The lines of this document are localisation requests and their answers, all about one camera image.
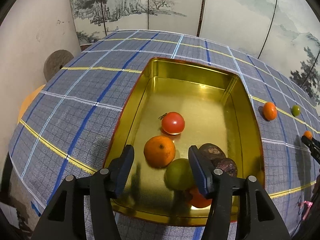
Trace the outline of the small orange tangerine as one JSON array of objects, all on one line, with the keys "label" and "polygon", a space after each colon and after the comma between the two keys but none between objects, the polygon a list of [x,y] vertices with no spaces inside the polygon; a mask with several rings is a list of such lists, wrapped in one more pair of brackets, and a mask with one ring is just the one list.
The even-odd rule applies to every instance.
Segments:
[{"label": "small orange tangerine", "polygon": [[303,135],[307,137],[309,140],[312,140],[312,133],[310,131],[305,131]]}]

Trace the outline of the green lime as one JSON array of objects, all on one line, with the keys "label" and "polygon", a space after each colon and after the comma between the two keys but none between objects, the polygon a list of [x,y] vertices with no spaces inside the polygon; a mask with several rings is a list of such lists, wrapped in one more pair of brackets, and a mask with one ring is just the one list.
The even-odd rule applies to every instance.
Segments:
[{"label": "green lime", "polygon": [[291,113],[294,117],[297,117],[300,115],[300,107],[298,105],[293,105],[291,108]]},{"label": "green lime", "polygon": [[164,174],[167,188],[176,191],[184,191],[195,184],[194,176],[188,159],[179,158],[172,161]]}]

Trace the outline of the red tomato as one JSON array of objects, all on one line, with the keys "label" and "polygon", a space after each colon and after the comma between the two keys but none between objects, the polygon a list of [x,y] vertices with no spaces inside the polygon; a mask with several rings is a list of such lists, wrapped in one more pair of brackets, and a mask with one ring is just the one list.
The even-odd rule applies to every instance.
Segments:
[{"label": "red tomato", "polygon": [[187,202],[196,208],[205,208],[211,205],[212,200],[206,199],[200,192],[197,186],[193,186],[185,191]]},{"label": "red tomato", "polygon": [[185,120],[177,112],[169,112],[163,114],[160,118],[161,127],[165,133],[171,135],[178,135],[183,132],[185,128]]}]

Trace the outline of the dark purple passion fruit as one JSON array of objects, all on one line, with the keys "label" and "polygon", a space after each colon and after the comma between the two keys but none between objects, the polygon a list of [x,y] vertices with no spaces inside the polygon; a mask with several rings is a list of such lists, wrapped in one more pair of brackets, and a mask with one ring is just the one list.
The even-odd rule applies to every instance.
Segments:
[{"label": "dark purple passion fruit", "polygon": [[209,160],[223,159],[226,157],[221,148],[211,143],[205,143],[201,145],[199,148],[199,152]]}]

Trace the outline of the blue plaid tablecloth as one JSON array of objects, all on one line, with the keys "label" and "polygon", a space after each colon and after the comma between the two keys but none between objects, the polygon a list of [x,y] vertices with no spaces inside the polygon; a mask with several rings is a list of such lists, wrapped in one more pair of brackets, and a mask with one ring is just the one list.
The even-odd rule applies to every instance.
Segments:
[{"label": "blue plaid tablecloth", "polygon": [[[65,176],[81,178],[108,166],[106,155],[123,107],[139,72],[156,57],[213,66],[240,77],[263,150],[261,169],[255,176],[288,231],[296,232],[302,223],[303,202],[311,198],[319,170],[300,139],[305,131],[319,138],[319,116],[310,97],[255,57],[202,38],[164,31],[121,30],[99,39],[59,70],[32,101],[11,137],[9,156],[33,195],[35,209],[44,212]],[[272,121],[263,115],[266,102],[277,108]],[[297,117],[291,113],[293,105],[300,107]],[[164,131],[162,135],[173,136]],[[119,227],[124,239],[199,239],[203,232],[202,226],[167,225],[122,213]]]}]

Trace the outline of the green lime in box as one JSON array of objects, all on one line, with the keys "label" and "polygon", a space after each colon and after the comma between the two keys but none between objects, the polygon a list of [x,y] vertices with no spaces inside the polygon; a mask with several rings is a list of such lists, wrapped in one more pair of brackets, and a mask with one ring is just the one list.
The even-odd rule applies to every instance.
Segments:
[{"label": "green lime in box", "polygon": [[167,188],[176,191],[184,191],[195,184],[194,176],[188,159],[179,158],[172,161],[164,174]]}]

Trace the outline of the orange stool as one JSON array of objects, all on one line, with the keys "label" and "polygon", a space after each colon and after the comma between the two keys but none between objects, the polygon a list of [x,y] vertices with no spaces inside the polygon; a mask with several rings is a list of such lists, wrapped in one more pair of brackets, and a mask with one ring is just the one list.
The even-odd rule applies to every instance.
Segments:
[{"label": "orange stool", "polygon": [[25,111],[28,109],[32,101],[36,98],[39,92],[45,87],[45,85],[41,85],[37,89],[35,89],[32,93],[30,93],[22,102],[17,118],[17,123],[21,120],[22,116],[24,115]]}]

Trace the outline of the gold metal tin box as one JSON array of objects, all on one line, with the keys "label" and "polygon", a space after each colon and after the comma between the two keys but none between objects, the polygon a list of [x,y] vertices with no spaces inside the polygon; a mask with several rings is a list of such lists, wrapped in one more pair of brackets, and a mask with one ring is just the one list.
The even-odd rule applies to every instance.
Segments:
[{"label": "gold metal tin box", "polygon": [[176,158],[187,158],[190,146],[212,143],[233,159],[238,177],[261,169],[260,132],[245,87],[238,75],[213,66],[156,57],[139,72],[112,135],[105,165],[132,145],[135,158],[123,193],[112,201],[115,211],[150,222],[203,226],[209,208],[187,203],[184,193],[168,188],[165,169],[151,167],[145,143],[162,135],[161,115],[179,113],[185,128],[171,137]]}]

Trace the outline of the painted folding screen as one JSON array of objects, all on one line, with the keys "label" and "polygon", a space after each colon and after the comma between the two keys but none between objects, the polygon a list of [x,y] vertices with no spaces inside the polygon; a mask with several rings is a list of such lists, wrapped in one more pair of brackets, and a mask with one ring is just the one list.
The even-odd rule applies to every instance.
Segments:
[{"label": "painted folding screen", "polygon": [[80,44],[119,29],[206,38],[289,77],[319,104],[319,19],[306,0],[70,0]]}]

